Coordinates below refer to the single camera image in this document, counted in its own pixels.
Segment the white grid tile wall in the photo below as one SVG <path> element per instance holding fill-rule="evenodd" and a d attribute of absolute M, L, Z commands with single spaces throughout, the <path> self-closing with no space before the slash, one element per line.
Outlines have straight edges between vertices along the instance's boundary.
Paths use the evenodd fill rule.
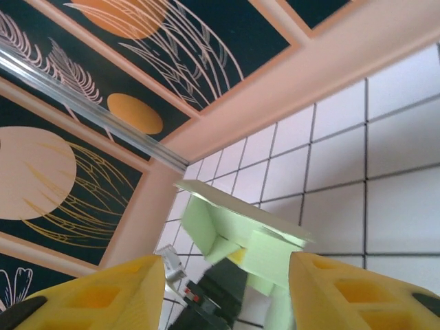
<path fill-rule="evenodd" d="M 310 252 L 440 294 L 437 45 L 189 166 L 185 178 L 304 226 L 318 242 Z M 179 225 L 188 198 L 177 194 L 158 247 L 174 244 L 196 281 L 210 265 Z M 164 299 L 161 330 L 182 309 Z M 261 328 L 268 306 L 248 289 L 234 329 Z"/>

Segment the white leaf line drawing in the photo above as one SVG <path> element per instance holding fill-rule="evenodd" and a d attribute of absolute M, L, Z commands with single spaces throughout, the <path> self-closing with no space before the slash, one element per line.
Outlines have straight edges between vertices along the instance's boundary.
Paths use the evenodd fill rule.
<path fill-rule="evenodd" d="M 89 72 L 82 69 L 82 67 L 73 61 L 71 61 L 66 53 L 56 44 L 56 42 L 49 38 L 52 42 L 52 59 L 51 54 L 48 57 L 43 57 L 38 45 L 31 45 L 28 36 L 25 32 L 22 32 L 11 16 L 4 14 L 0 11 L 0 44 L 7 45 L 14 53 L 20 56 L 27 63 L 31 64 L 37 69 L 41 69 L 46 74 L 49 74 L 53 78 L 59 79 L 64 85 L 72 88 L 73 90 L 80 92 L 88 100 L 99 104 L 102 98 L 99 98 L 99 90 L 96 90 L 96 95 L 94 95 L 95 83 L 91 79 Z M 53 60 L 57 60 L 57 54 L 63 53 L 63 60 L 66 60 L 70 65 L 72 64 L 73 72 L 72 74 L 66 74 L 66 71 L 60 70 L 54 66 Z M 76 121 L 79 119 L 76 117 L 75 113 L 66 105 L 63 104 L 69 115 Z M 108 129 L 105 129 L 109 139 L 114 142 L 113 136 L 110 134 Z"/>
<path fill-rule="evenodd" d="M 0 269 L 0 312 L 26 298 L 33 274 L 30 268 L 18 267 L 15 272 L 14 285 L 11 286 L 8 273 Z"/>
<path fill-rule="evenodd" d="M 91 74 L 85 71 L 78 63 L 72 61 L 60 45 L 52 38 L 49 38 L 52 50 L 47 56 L 51 66 L 54 68 L 53 77 L 59 79 L 64 86 L 82 94 L 89 101 L 99 105 L 102 102 L 99 89 L 96 87 Z M 76 119 L 74 112 L 64 104 L 66 109 Z M 104 128 L 111 141 L 114 142 L 108 128 Z"/>
<path fill-rule="evenodd" d="M 35 68 L 48 73 L 50 63 L 43 58 L 38 45 L 31 45 L 28 36 L 22 32 L 11 16 L 0 11 L 0 43 L 8 46 L 14 53 Z"/>
<path fill-rule="evenodd" d="M 148 62 L 183 100 L 204 107 L 210 104 L 209 100 L 216 100 L 223 94 L 222 84 L 226 86 L 226 91 L 229 90 L 230 81 L 225 71 L 228 60 L 232 63 L 230 68 L 234 68 L 239 79 L 244 79 L 236 58 L 224 42 L 178 0 L 138 0 L 138 5 L 127 0 L 103 1 L 129 15 L 135 25 L 90 5 L 64 5 L 106 21 L 131 39 L 134 44 L 119 44 Z M 163 21 L 157 17 L 158 12 L 164 16 Z M 151 33 L 148 42 L 158 46 L 161 54 L 152 52 L 146 41 L 138 38 L 145 31 Z M 208 86 L 209 95 L 202 94 L 202 81 Z"/>

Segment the green cardboard piece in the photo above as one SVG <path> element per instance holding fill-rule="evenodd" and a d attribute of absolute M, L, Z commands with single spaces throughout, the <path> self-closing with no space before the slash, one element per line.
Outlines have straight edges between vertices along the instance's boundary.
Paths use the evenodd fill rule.
<path fill-rule="evenodd" d="M 208 204 L 203 199 L 192 196 L 181 218 L 181 225 L 201 253 L 208 255 L 217 237 L 214 223 L 210 220 Z"/>
<path fill-rule="evenodd" d="M 247 275 L 246 285 L 253 287 L 256 291 L 260 292 L 261 294 L 267 297 L 271 295 L 272 290 L 275 286 L 272 282 L 269 282 L 268 280 L 264 280 L 261 277 L 255 276 L 253 274 Z"/>
<path fill-rule="evenodd" d="M 247 245 L 241 268 L 269 282 L 289 289 L 289 261 L 292 252 L 302 248 L 270 230 L 257 231 Z"/>
<path fill-rule="evenodd" d="M 264 330 L 292 330 L 294 310 L 289 290 L 275 286 L 271 297 L 272 301 L 266 313 Z"/>
<path fill-rule="evenodd" d="M 204 251 L 201 249 L 203 254 L 208 246 L 212 247 L 214 244 L 212 226 L 216 230 L 216 235 L 245 248 L 252 232 L 261 228 L 267 228 L 299 247 L 304 247 L 306 243 L 314 241 L 311 234 L 305 229 L 279 219 L 203 182 L 182 180 L 175 185 L 192 194 L 182 219 L 182 225 L 196 246 L 199 249 L 199 245 L 205 248 Z M 195 208 L 203 208 L 203 210 L 197 212 L 194 210 Z M 195 218 L 190 217 L 187 213 L 191 213 Z M 206 225 L 203 221 L 211 222 L 212 225 Z M 209 228 L 208 237 L 204 236 L 205 232 L 202 230 L 202 226 Z"/>
<path fill-rule="evenodd" d="M 205 257 L 205 260 L 215 265 L 219 261 L 229 256 L 231 253 L 234 253 L 240 249 L 240 245 L 224 239 L 221 236 L 217 236 L 214 244 L 212 245 L 210 253 Z"/>

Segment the decorative panel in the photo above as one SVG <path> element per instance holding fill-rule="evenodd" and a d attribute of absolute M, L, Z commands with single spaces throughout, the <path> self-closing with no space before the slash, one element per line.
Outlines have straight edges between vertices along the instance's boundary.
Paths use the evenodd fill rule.
<path fill-rule="evenodd" d="M 0 313 L 35 292 L 73 279 L 73 276 L 0 253 Z"/>
<path fill-rule="evenodd" d="M 142 173 L 0 97 L 0 232 L 99 265 Z"/>
<path fill-rule="evenodd" d="M 316 36 L 366 0 L 277 0 L 308 36 Z"/>
<path fill-rule="evenodd" d="M 50 0 L 196 110 L 289 43 L 247 0 Z"/>
<path fill-rule="evenodd" d="M 169 102 L 22 0 L 0 3 L 0 43 L 157 141 L 189 120 Z M 72 120 L 82 122 L 123 147 L 134 149 L 67 106 L 57 104 L 57 108 Z"/>

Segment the orange circle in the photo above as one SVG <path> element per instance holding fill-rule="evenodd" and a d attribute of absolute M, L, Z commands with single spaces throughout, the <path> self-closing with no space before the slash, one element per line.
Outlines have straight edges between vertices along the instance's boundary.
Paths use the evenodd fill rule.
<path fill-rule="evenodd" d="M 158 134 L 164 128 L 160 115 L 133 96 L 114 93 L 107 98 L 110 112 L 145 134 Z"/>
<path fill-rule="evenodd" d="M 165 19 L 168 5 L 167 1 L 157 0 L 142 1 L 142 3 L 139 0 L 125 0 L 117 3 L 117 7 L 105 0 L 71 0 L 71 2 L 93 8 L 93 13 L 86 12 L 82 8 L 78 9 L 100 28 L 128 39 L 147 38 L 158 31 Z"/>

